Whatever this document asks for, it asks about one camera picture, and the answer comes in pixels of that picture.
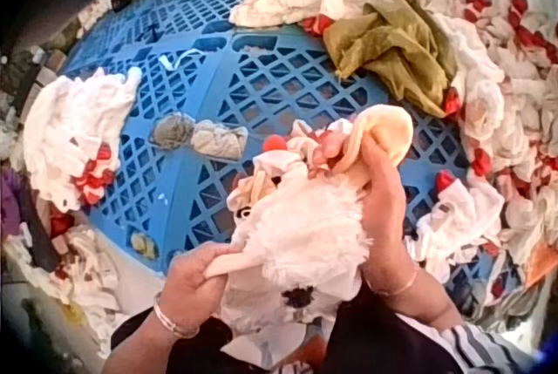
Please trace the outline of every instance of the black spot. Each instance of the black spot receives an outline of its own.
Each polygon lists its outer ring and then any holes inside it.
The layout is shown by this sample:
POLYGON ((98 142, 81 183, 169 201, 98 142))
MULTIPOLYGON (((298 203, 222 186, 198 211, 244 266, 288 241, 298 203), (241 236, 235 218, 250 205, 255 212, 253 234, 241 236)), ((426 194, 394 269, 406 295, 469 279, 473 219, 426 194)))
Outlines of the black spot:
POLYGON ((308 287, 306 289, 292 289, 291 291, 283 291, 281 296, 287 299, 287 305, 293 309, 304 309, 308 307, 314 297, 312 297, 312 292, 314 287, 308 287))
POLYGON ((245 219, 250 215, 251 207, 243 207, 240 210, 236 211, 236 218, 237 219, 245 219))

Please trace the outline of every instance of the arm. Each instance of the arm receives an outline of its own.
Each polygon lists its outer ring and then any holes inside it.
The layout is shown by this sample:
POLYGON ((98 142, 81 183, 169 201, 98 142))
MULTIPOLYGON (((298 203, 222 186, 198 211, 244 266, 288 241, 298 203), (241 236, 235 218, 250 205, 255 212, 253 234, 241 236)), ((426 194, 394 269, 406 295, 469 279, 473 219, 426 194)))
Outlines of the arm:
MULTIPOLYGON (((227 276, 205 279, 203 271, 218 255, 236 252, 229 245, 204 244, 173 259, 160 296, 161 311, 183 330, 195 330, 221 302, 227 276)), ((103 374, 164 374, 178 338, 151 312, 145 322, 106 360, 103 374)))
MULTIPOLYGON (((314 153, 316 165, 335 160, 342 152, 342 137, 331 133, 321 140, 314 153)), ((372 290, 386 293, 387 305, 402 315, 440 331, 462 324, 442 285, 415 266, 401 241, 406 199, 398 170, 367 134, 361 154, 371 177, 371 190, 363 200, 363 229, 373 239, 370 257, 362 267, 364 278, 372 290)))

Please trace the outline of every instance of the left hand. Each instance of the left hand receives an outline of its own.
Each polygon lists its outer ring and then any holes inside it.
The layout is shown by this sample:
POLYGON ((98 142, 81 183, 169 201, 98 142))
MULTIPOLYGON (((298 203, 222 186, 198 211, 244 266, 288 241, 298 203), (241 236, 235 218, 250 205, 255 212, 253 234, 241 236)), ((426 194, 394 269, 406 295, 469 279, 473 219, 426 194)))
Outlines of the left hand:
POLYGON ((206 279, 203 272, 219 255, 239 252, 237 247, 213 242, 174 257, 160 295, 160 309, 182 329, 199 327, 219 308, 227 276, 206 279))

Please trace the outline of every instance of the purple fabric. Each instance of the purple fabric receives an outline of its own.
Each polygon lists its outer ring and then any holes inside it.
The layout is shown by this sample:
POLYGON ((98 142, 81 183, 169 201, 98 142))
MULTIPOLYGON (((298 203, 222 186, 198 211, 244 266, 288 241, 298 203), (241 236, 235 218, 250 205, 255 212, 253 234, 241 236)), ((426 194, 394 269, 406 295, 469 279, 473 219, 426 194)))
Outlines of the purple fabric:
POLYGON ((21 214, 17 202, 17 192, 21 189, 21 177, 12 169, 3 168, 0 177, 0 221, 2 222, 2 237, 6 235, 17 235, 21 214))

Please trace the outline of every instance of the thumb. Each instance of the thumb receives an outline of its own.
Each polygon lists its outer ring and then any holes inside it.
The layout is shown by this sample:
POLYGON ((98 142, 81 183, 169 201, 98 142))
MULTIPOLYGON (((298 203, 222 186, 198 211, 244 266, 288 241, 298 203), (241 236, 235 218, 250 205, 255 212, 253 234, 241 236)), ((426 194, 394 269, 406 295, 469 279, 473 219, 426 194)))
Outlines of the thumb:
POLYGON ((385 167, 391 166, 390 158, 368 133, 363 134, 360 152, 370 172, 371 182, 374 183, 385 170, 385 167))

